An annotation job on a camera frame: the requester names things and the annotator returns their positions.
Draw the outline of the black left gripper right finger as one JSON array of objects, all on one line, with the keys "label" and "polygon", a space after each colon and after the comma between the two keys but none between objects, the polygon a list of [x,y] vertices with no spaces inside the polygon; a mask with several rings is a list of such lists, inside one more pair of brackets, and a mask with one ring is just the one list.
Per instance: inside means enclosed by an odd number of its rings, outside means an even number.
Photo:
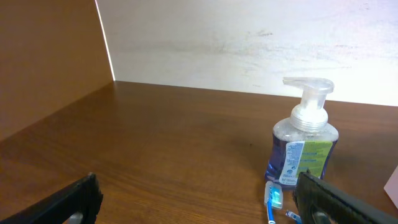
[{"label": "black left gripper right finger", "polygon": [[303,224],[397,224],[397,218],[346,194],[309,172],[299,173],[293,199]]}]

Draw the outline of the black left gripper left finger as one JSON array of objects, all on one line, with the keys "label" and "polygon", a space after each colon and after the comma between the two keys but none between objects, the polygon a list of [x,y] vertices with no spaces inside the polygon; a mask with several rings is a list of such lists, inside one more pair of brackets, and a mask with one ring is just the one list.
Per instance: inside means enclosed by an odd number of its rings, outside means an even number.
[{"label": "black left gripper left finger", "polygon": [[7,223],[63,223],[81,215],[80,223],[94,224],[103,194],[94,173],[77,180],[54,194],[1,220]]}]

